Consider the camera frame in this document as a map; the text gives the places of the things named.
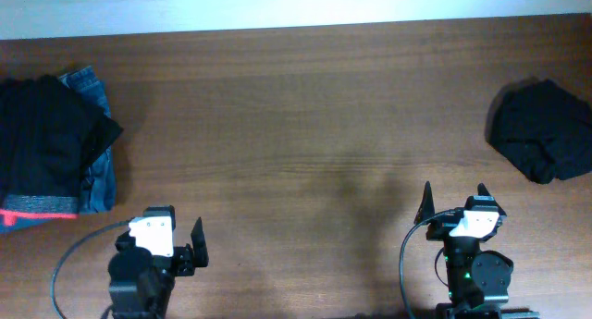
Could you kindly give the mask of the black pants with red waistband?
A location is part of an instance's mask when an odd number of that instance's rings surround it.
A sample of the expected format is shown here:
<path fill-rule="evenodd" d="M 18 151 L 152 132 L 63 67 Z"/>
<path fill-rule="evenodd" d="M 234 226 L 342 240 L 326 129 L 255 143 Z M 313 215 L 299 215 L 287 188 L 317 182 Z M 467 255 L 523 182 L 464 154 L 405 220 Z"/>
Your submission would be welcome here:
<path fill-rule="evenodd" d="M 121 134 L 57 78 L 1 83 L 1 225 L 73 219 L 83 171 Z"/>

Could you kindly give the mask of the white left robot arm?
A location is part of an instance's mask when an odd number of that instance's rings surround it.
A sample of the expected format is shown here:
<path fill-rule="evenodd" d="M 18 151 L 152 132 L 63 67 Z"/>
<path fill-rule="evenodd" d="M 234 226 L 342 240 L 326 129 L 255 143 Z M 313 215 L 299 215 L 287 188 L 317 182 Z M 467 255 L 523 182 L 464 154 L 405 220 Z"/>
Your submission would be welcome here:
<path fill-rule="evenodd" d="M 136 217 L 117 238 L 117 254 L 108 265 L 115 318 L 164 319 L 176 279 L 209 264 L 202 219 L 189 244 L 175 246 L 173 232 L 170 216 Z"/>

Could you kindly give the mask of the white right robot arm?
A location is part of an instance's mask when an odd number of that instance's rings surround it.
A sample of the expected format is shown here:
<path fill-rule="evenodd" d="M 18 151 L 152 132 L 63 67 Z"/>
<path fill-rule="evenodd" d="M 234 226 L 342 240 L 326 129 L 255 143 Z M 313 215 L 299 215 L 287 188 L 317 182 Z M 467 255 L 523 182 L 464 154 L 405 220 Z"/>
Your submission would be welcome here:
<path fill-rule="evenodd" d="M 493 238 L 507 217 L 484 184 L 464 206 L 437 212 L 431 185 L 425 184 L 414 227 L 427 227 L 425 237 L 440 241 L 446 264 L 449 302 L 436 306 L 437 318 L 538 318 L 530 310 L 502 310 L 509 301 L 513 261 L 480 244 Z"/>

